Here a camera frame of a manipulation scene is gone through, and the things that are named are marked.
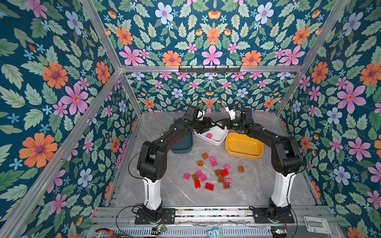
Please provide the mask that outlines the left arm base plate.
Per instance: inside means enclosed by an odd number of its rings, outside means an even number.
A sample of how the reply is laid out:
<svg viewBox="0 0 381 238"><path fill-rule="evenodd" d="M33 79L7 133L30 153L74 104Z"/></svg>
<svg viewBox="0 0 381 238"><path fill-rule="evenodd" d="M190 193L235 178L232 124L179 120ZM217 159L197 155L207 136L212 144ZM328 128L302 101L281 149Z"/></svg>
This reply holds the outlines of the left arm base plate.
<svg viewBox="0 0 381 238"><path fill-rule="evenodd" d="M159 208L158 210L150 210L148 208L140 208L135 218L136 225L172 225L175 223L176 209Z"/></svg>

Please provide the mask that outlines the pink lego brick cluster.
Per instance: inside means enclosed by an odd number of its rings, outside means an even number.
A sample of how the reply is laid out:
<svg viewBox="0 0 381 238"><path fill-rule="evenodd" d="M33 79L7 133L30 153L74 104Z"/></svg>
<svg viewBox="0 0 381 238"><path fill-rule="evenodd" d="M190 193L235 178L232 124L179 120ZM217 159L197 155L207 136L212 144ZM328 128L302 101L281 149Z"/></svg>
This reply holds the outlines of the pink lego brick cluster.
<svg viewBox="0 0 381 238"><path fill-rule="evenodd" d="M200 170L196 172L196 175L198 176L199 180L202 182L207 181L206 175Z"/></svg>

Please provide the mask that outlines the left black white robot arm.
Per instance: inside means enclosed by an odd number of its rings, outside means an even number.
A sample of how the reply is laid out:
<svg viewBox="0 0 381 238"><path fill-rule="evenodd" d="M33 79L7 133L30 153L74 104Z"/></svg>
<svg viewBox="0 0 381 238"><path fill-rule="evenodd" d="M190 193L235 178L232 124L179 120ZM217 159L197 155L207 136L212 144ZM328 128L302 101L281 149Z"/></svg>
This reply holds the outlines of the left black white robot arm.
<svg viewBox="0 0 381 238"><path fill-rule="evenodd" d="M161 179L167 171L168 152L188 134L205 133L214 127L224 128L223 123L205 116L202 109L190 105L185 114L175 119L173 126L160 138L143 143L137 170L144 182L143 205L147 211L158 212L162 208Z"/></svg>

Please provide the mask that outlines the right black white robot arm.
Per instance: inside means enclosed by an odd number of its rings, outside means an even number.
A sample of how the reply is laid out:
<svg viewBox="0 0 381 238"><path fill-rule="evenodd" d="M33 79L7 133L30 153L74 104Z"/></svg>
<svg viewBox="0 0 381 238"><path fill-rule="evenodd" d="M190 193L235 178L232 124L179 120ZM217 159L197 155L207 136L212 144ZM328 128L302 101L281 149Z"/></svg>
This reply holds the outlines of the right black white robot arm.
<svg viewBox="0 0 381 238"><path fill-rule="evenodd" d="M255 222L257 224L296 223L290 204L290 193L294 177L300 172L303 162L296 139L292 136L275 134L255 123L249 108L243 108L236 113L230 106L226 107L225 111L230 118L222 120L223 127L257 139L271 149L271 164L276 171L274 189L268 208L250 207Z"/></svg>

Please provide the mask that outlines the pink double lego brick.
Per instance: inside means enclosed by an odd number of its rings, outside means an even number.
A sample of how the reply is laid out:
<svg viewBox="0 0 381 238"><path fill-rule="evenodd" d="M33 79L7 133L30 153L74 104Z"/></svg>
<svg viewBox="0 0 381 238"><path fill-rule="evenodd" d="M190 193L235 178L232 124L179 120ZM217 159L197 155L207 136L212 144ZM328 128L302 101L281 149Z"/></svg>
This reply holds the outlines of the pink double lego brick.
<svg viewBox="0 0 381 238"><path fill-rule="evenodd" d="M218 163L217 163L215 157L210 157L209 160L211 162L212 167L217 167L218 166Z"/></svg>

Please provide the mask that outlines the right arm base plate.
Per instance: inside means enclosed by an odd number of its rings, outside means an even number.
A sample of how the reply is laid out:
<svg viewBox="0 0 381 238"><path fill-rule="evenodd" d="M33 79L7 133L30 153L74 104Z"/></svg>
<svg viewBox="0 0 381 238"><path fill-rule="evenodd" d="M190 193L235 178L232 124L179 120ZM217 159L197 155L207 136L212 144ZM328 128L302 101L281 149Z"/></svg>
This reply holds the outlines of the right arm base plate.
<svg viewBox="0 0 381 238"><path fill-rule="evenodd" d="M256 224L294 224L295 219L293 217L291 207L274 207L269 206L267 208L262 207L249 207L253 212L253 217Z"/></svg>

